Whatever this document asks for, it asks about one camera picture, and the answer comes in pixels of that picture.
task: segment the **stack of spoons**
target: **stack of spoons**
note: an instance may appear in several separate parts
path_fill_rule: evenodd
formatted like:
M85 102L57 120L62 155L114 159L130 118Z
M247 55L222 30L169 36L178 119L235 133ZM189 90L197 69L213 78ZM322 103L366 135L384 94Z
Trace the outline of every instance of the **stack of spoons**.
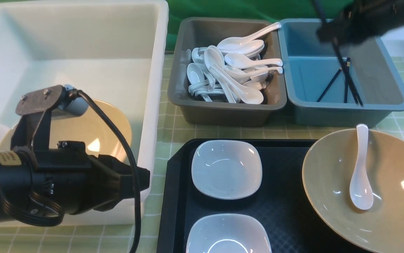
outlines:
M212 102L212 96L224 96L229 103L263 103L261 90L268 85L268 75L282 74L283 62L261 59L265 44L258 38L280 27L276 22L246 37L229 37L217 46L194 48L192 63L186 69L189 93L207 102Z

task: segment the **yellow label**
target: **yellow label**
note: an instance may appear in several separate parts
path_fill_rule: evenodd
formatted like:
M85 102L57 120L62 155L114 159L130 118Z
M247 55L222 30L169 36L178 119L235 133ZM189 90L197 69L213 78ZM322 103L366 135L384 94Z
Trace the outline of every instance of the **yellow label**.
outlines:
M0 164L8 166L21 165L22 161L13 151L0 151Z

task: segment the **electric cord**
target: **electric cord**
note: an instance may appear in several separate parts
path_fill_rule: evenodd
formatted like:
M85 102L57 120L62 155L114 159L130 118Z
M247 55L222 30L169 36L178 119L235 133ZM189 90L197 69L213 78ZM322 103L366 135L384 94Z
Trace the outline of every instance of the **electric cord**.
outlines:
M97 106L97 104L83 91L81 90L71 90L71 96L79 96L83 100L88 103L88 105L99 115L99 117L107 124L107 126L113 131L116 137L119 139L123 149L127 153L128 161L130 162L130 166L132 167L132 176L133 176L133 194L134 194L134 202L135 202L135 233L133 236L132 247L130 248L130 253L136 252L139 239L141 236L141 191L139 190L139 174L138 167L136 165L135 157L133 156L133 151L128 145L122 133L119 129L114 125L114 123L107 117L107 115Z

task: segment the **black tray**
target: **black tray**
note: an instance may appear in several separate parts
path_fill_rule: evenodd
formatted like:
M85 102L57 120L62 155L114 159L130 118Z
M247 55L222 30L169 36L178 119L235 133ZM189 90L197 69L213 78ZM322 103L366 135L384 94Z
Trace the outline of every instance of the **black tray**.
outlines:
M241 140L256 147L263 165L260 189L242 200L217 200L192 183L195 149L209 139L187 142L169 161L157 253L183 253L192 225L218 213L254 217L265 228L272 252L367 252L330 229L311 207L302 185L302 164L315 141Z

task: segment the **tan ceramic bowl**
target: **tan ceramic bowl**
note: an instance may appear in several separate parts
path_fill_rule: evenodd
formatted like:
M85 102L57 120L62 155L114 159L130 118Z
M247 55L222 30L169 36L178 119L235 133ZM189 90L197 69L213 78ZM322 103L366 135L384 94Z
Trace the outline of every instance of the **tan ceramic bowl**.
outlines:
M318 215L337 234L373 252L404 252L404 141L369 131L367 174L374 205L361 211L349 196L357 157L355 129L317 141L305 156L303 187Z
M94 100L94 102L116 125L125 140L131 145L132 128L125 115L110 104L98 100ZM2 140L0 144L1 151L9 150L14 129L10 130ZM116 135L91 107L80 117L52 118L49 147L56 149L58 141L82 141L86 144L87 154L95 156L99 154L111 155L121 162L127 156Z

